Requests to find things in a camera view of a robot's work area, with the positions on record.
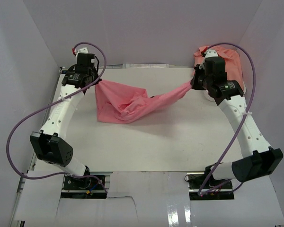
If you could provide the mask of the pink t shirt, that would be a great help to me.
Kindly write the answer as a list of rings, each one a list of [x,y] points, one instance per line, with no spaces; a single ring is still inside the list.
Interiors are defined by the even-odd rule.
[[[144,88],[103,80],[95,85],[97,120],[116,124],[132,123],[174,104],[190,89],[190,82],[186,82],[172,91],[150,97]]]

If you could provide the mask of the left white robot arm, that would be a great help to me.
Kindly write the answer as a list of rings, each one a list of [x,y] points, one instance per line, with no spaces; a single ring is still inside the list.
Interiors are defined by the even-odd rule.
[[[66,132],[71,118],[80,100],[86,91],[74,93],[98,78],[98,69],[95,63],[98,58],[88,52],[80,52],[76,56],[77,63],[68,70],[62,71],[64,75],[58,96],[60,103],[53,106],[49,118],[40,131],[33,132],[30,142],[39,160],[52,164],[69,175],[75,175],[74,183],[81,189],[90,185],[90,176],[87,167],[73,157],[73,148],[66,142]]]

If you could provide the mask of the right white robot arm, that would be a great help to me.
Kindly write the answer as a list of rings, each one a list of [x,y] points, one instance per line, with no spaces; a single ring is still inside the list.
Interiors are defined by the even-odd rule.
[[[219,161],[217,167],[208,166],[205,185],[214,189],[222,180],[236,179],[243,183],[272,174],[283,153],[279,148],[272,148],[260,132],[241,86],[227,79],[225,60],[220,56],[205,57],[202,64],[195,66],[191,85],[194,90],[206,90],[214,99],[234,130],[242,154],[242,159],[237,161]]]

